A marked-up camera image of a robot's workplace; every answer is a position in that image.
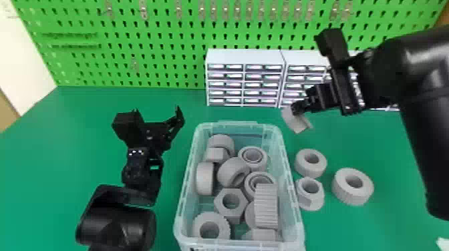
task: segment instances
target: robotic arm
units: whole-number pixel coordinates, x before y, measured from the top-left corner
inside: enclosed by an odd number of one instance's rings
[[[354,57],[340,29],[315,36],[331,65],[331,83],[309,88],[293,115],[339,107],[342,115],[397,103],[426,187],[427,209],[449,220],[449,26],[388,39]],[[349,67],[365,106],[350,82]]]

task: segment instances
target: plastic storage box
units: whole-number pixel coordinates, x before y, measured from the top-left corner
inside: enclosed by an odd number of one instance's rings
[[[214,197],[199,196],[195,187],[196,166],[202,161],[207,147],[207,139],[214,134],[226,134],[232,137],[236,150],[244,146],[259,146],[268,153],[267,171],[276,178],[279,187],[279,230],[282,240],[276,242],[240,240],[241,236],[249,230],[244,222],[232,228],[231,238],[234,240],[191,237],[194,218],[201,212],[214,211]],[[220,188],[215,189],[214,194],[217,194]],[[303,222],[295,195],[295,186],[291,177],[284,140],[279,128],[268,124],[243,121],[223,121],[198,125],[193,136],[173,232],[182,251],[304,251]]]

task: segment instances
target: gray nut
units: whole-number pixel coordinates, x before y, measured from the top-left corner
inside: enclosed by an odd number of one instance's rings
[[[248,200],[238,188],[223,188],[214,199],[215,210],[231,224],[240,224]]]
[[[296,193],[298,204],[307,211],[320,210],[324,205],[323,184],[310,177],[304,177],[296,181]]]
[[[229,159],[228,151],[224,148],[207,148],[204,153],[204,162],[217,163],[219,165]]]

